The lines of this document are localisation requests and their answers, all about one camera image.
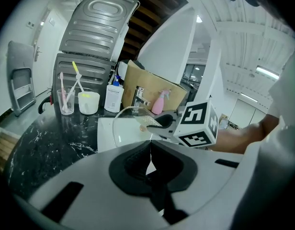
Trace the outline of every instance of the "ceiling light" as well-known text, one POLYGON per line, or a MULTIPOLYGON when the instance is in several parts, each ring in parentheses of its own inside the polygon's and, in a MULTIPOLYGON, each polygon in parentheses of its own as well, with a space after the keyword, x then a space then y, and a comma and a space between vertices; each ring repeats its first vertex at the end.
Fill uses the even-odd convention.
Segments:
POLYGON ((251 98, 251 97, 249 97, 249 96, 247 96, 247 95, 245 95, 245 94, 243 94, 243 93, 240 93, 240 94, 243 95, 243 96, 245 96, 245 97, 247 97, 247 98, 249 98, 249 99, 251 99, 251 100, 254 101, 254 102, 258 102, 258 101, 254 100, 253 98, 251 98))
POLYGON ((202 19, 201 19, 199 16, 197 16, 197 17, 196 17, 196 22, 197 22, 197 23, 201 23, 201 22, 202 22, 202 19))
POLYGON ((266 75, 268 75, 268 76, 270 76, 272 78, 275 78, 275 79, 279 79, 279 77, 280 77, 279 75, 277 75, 277 74, 275 74, 273 72, 270 72, 270 71, 268 71, 268 70, 266 70, 264 68, 261 68, 261 67, 257 67, 256 70, 260 71, 260 72, 262 72, 262 73, 264 73, 264 74, 266 74, 266 75))

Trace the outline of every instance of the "pink spray bottle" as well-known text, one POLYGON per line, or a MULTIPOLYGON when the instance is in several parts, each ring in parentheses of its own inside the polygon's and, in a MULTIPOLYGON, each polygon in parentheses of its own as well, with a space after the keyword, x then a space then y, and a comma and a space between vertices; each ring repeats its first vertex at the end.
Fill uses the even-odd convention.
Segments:
POLYGON ((153 108, 152 108, 152 113, 154 113, 156 115, 162 113, 163 106, 165 104, 164 97, 166 95, 167 98, 169 99, 170 90, 163 90, 160 92, 161 92, 160 97, 155 101, 153 108))

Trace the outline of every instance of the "white cup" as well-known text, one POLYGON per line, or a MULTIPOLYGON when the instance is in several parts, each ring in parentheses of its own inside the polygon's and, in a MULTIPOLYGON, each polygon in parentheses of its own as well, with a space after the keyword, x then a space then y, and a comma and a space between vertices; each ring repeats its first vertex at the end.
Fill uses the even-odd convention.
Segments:
POLYGON ((100 95, 96 92, 79 92, 79 111, 85 115, 95 114, 99 109, 100 95))

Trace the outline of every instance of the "white sink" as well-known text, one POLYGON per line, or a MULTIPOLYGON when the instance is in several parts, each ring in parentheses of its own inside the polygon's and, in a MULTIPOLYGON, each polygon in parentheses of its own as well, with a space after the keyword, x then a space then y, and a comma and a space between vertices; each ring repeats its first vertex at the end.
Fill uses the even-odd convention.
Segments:
MULTIPOLYGON (((98 121, 98 152, 116 148, 113 141, 113 119, 101 117, 98 121)), ((118 118, 115 121, 115 137, 117 146, 121 147, 144 140, 161 140, 158 135, 149 131, 141 131, 140 124, 134 118, 118 118)))

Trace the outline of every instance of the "black marble countertop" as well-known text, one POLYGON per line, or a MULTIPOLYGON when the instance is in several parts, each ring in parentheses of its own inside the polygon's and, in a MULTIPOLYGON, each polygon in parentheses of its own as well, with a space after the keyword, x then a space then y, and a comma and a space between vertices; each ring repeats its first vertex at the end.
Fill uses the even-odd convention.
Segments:
POLYGON ((115 116, 104 109, 83 115, 78 105, 68 116, 60 113, 58 104, 47 108, 21 136, 8 158, 3 174, 12 192, 28 199, 68 166, 97 153, 98 119, 115 116))

